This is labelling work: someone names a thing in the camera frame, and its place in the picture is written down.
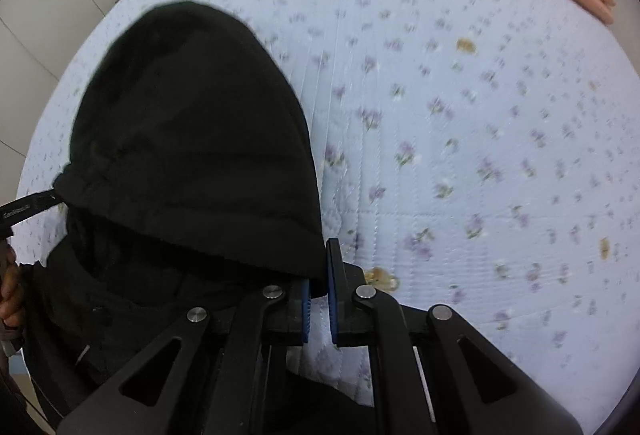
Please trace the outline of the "person's left hand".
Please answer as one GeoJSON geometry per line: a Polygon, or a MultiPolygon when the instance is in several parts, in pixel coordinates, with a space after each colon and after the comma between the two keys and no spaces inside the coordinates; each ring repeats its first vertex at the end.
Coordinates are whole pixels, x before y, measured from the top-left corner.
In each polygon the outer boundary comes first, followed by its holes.
{"type": "Polygon", "coordinates": [[[11,329],[20,328],[25,316],[21,283],[21,267],[16,262],[15,251],[8,241],[1,241],[1,265],[6,269],[1,277],[0,316],[11,329]]]}

